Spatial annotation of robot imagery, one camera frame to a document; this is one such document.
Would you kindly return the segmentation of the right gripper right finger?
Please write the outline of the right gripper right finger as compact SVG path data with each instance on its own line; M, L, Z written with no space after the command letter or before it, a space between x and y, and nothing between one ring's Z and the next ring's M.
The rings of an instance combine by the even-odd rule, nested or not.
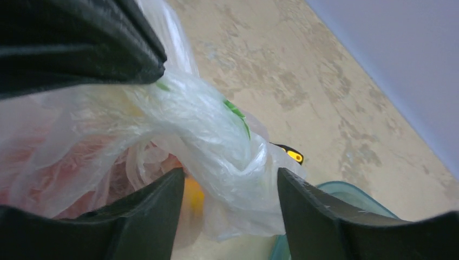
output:
M353 206L278 170L292 259L458 259L458 212L410 222Z

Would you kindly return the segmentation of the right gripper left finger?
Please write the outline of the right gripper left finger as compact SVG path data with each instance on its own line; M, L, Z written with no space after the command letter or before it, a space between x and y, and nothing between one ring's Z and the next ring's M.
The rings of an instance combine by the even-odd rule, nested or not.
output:
M1 206L1 259L170 259L185 185L175 168L75 219Z

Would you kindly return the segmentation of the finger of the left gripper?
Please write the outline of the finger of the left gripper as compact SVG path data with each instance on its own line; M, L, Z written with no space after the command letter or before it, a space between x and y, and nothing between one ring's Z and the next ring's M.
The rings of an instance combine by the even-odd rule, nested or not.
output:
M153 83L166 59L135 1L1 1L1 99Z

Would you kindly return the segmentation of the orange yellow fake mango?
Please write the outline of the orange yellow fake mango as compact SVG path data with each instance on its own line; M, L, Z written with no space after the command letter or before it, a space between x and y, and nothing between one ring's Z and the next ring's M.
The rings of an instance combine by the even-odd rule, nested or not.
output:
M190 216L197 218L203 216L204 197L199 183L192 177L186 177L182 205Z

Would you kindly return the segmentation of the clear plastic bag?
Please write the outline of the clear plastic bag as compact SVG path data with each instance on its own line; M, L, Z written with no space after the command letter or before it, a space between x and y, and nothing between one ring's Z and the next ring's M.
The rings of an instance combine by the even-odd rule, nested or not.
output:
M85 85L1 103L1 203L75 218L138 191L175 167L204 192L201 218L184 206L179 247L285 233L280 167L305 170L266 127L198 71L176 12L139 1L165 45L164 76L144 85Z

